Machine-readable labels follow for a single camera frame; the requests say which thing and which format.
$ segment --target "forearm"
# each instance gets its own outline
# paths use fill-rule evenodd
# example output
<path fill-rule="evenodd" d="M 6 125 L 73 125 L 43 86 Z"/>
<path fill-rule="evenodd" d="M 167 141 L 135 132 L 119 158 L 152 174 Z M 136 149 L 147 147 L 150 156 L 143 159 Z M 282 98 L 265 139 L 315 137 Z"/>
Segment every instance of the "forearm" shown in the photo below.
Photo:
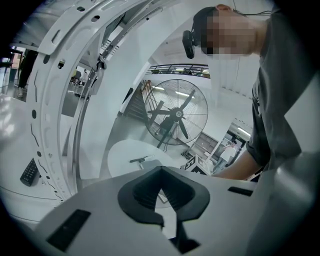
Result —
<path fill-rule="evenodd" d="M 245 151 L 232 165 L 213 176 L 231 180 L 245 180 L 255 174 L 260 168 L 261 166 L 256 163 L 251 154 Z"/>

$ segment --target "man wearing headset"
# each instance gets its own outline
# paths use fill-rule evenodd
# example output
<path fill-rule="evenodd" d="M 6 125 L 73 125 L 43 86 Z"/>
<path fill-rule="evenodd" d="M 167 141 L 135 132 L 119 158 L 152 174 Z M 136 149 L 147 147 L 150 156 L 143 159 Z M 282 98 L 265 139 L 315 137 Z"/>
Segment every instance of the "man wearing headset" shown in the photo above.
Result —
<path fill-rule="evenodd" d="M 274 8 L 268 20 L 257 21 L 219 4 L 194 16 L 192 32 L 196 45 L 208 56 L 260 56 L 252 89 L 253 132 L 247 150 L 215 176 L 244 180 L 260 169 L 276 169 L 286 159 L 297 156 L 301 149 L 285 114 L 315 70 L 281 10 Z"/>

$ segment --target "ceiling light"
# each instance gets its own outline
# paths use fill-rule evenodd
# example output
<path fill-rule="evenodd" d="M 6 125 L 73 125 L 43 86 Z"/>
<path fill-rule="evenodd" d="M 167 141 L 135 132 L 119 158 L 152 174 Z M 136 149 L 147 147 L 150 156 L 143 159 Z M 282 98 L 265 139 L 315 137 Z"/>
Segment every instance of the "ceiling light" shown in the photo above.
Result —
<path fill-rule="evenodd" d="M 251 136 L 249 132 L 246 132 L 244 129 L 241 129 L 240 127 L 238 127 L 238 130 L 240 130 L 241 132 L 245 133 L 248 136 Z"/>
<path fill-rule="evenodd" d="M 158 90 L 165 90 L 165 88 L 162 88 L 162 87 L 155 87 L 155 86 L 152 86 L 152 88 L 155 88 L 155 89 L 158 89 Z"/>
<path fill-rule="evenodd" d="M 186 93 L 183 93 L 183 92 L 180 92 L 180 91 L 176 91 L 175 92 L 176 94 L 180 94 L 180 95 L 183 95 L 183 96 L 187 96 L 187 97 L 189 97 L 190 95 L 189 94 L 186 94 Z"/>

